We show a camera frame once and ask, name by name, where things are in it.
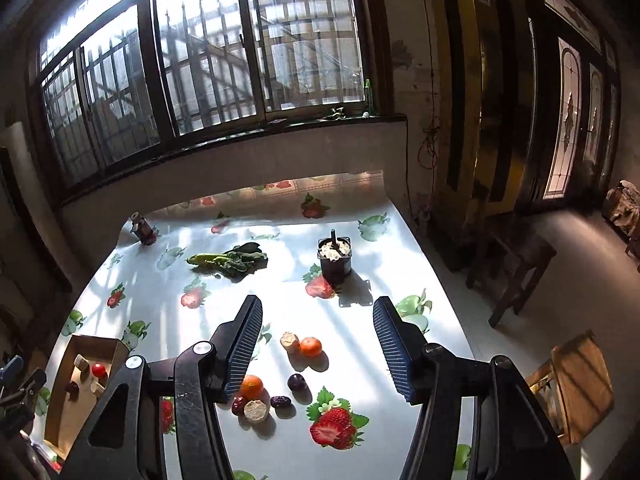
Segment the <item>dark red date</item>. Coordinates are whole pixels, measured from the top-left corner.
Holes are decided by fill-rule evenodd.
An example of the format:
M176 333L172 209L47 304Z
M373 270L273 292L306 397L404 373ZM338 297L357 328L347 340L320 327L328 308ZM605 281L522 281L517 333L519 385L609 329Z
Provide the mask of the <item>dark red date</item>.
M70 397L71 401L75 401L78 399L80 388L77 382L73 382L72 380L67 383L65 386L65 392Z

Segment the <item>dark purple plum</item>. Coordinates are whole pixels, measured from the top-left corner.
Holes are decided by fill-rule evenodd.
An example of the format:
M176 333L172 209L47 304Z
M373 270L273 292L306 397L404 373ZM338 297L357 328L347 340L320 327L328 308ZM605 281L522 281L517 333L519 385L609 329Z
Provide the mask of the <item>dark purple plum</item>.
M293 392L301 392L307 389L306 379L302 374L292 374L288 378L288 388Z

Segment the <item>red tomato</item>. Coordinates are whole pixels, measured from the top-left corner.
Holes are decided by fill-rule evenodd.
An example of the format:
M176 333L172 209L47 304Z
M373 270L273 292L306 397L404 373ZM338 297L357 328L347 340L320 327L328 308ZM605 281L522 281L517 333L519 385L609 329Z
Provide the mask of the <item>red tomato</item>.
M91 373L95 378L103 379L107 376L107 371L102 363L96 362L91 367Z

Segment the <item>large orange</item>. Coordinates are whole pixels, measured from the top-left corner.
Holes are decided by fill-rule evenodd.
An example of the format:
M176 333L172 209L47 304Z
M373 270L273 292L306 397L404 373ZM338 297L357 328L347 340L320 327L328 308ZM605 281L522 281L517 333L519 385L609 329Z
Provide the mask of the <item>large orange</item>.
M247 400L256 400L264 391L264 383L255 375L246 375L242 380L239 396Z

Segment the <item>red date on table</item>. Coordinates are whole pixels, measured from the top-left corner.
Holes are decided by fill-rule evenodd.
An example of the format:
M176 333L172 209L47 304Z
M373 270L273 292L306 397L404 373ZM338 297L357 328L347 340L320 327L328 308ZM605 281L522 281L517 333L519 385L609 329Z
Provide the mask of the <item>red date on table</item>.
M244 415L244 408L248 399L246 396L236 396L231 404L232 414L236 417L242 417Z

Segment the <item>lotus root piece near dates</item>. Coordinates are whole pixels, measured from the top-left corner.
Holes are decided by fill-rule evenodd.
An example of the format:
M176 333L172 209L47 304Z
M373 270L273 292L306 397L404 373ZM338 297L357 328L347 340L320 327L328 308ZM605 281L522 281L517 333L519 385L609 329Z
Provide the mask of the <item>lotus root piece near dates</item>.
M259 425L269 417L269 405L262 400L250 400L244 405L243 415L251 425Z

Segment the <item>brown cardboard tray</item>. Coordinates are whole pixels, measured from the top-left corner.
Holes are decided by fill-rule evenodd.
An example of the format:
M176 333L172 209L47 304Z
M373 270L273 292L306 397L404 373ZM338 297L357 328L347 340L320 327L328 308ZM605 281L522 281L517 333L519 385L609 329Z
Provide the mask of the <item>brown cardboard tray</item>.
M90 368L85 373L74 367L74 359L78 354L90 362ZM50 389L43 433L44 443L61 460L66 460L79 431L98 403L99 398L91 393L90 384L97 380L106 389L111 376L124 364L128 354L128 348L119 339L70 336ZM103 379L95 378L91 373L91 367L96 362L102 363L106 368L107 376ZM75 401L71 401L65 392L65 386L71 380L77 382L80 388Z

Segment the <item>small orange by root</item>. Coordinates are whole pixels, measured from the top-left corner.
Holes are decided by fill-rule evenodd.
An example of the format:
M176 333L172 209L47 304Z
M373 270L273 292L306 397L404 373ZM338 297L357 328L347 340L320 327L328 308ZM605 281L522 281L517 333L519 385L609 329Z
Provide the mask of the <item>small orange by root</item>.
M322 355L323 347L318 338L305 337L298 343L299 353L307 359L318 358Z

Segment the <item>green leafy vegetable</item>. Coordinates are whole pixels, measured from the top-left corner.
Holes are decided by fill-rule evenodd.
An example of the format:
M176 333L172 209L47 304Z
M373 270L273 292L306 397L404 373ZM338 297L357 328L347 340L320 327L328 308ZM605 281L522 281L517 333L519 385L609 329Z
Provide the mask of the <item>green leafy vegetable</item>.
M196 272L220 274L231 281L241 281L248 274L265 269L268 255L256 242L236 245L219 254L196 254L186 259Z

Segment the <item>lotus root piece in tray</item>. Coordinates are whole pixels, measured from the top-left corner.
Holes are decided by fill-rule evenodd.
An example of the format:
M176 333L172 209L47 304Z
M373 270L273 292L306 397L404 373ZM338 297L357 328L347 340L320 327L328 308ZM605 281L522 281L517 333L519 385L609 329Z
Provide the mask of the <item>lotus root piece in tray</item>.
M90 391L94 396L99 398L104 393L105 388L97 380L95 380L90 384Z

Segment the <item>fruit print tablecloth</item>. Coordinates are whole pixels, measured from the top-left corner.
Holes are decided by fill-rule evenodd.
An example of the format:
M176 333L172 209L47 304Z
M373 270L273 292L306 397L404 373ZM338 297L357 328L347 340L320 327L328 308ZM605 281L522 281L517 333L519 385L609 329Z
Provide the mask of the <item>fruit print tablecloth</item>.
M285 180L148 215L152 244L124 224L66 318L30 436L63 467L126 359L213 348L256 299L245 376L216 404L240 479L396 479L419 411L397 392L373 327L387 297L429 342L472 350L379 171Z

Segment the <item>wooden chair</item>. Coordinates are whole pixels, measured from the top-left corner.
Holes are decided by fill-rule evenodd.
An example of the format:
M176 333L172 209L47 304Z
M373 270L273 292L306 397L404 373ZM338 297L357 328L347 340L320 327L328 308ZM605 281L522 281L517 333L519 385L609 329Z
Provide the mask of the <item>wooden chair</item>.
M513 212L488 214L490 189L474 180L477 208L471 223L471 257L465 285L472 289L489 278L502 285L488 324L496 328L511 309L519 315L556 256L556 249Z

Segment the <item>small wooden stool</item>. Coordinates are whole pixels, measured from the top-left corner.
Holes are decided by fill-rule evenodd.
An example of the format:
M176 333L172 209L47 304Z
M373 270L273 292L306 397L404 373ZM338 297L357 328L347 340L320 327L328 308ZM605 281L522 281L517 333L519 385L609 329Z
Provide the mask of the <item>small wooden stool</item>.
M614 408L610 372L592 330L555 346L526 382L563 446L585 440Z

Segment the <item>green bottle on sill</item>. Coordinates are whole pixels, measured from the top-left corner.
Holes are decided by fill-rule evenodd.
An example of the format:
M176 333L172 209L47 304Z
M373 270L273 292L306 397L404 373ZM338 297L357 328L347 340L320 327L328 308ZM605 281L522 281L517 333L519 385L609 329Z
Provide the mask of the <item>green bottle on sill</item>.
M369 78L364 82L364 98L366 99L366 111L364 112L364 116L371 117L375 114L375 106L372 84Z

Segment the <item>barred window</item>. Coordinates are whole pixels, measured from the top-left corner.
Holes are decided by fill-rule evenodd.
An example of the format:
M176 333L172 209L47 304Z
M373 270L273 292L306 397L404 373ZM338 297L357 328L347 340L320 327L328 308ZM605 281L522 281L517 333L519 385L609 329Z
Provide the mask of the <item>barred window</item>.
M192 146L393 110L384 0L77 0L30 91L55 196Z

